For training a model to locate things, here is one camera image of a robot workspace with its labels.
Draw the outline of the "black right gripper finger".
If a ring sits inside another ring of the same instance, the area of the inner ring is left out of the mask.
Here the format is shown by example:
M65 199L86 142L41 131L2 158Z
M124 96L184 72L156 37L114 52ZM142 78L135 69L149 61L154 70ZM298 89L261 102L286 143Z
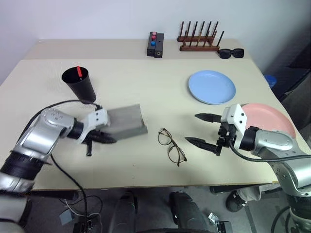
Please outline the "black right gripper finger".
M199 113L199 114L195 114L194 115L196 118L199 118L203 121L207 121L207 122L216 122L216 123L220 123L221 122L221 117L220 115L216 115L216 114L207 114L207 113Z
M200 149L210 151L214 153L216 156L220 156L222 146L213 145L213 144L207 143L203 139L195 138L195 137L185 137L185 139Z

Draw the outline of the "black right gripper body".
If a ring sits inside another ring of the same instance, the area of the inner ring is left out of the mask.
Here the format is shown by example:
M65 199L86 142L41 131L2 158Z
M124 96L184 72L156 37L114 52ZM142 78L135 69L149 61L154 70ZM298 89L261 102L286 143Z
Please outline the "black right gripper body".
M219 138L217 140L217 145L220 147L229 148L229 144L234 145L236 139L237 128L234 124L221 123L218 131Z

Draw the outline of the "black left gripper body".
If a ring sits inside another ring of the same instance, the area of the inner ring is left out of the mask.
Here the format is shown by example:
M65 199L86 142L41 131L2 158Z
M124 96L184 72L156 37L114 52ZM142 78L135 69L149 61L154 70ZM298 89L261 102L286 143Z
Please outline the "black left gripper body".
M92 143L99 142L101 143L102 133L100 131L90 131L85 139L82 141L82 144L86 145L86 156L92 156Z

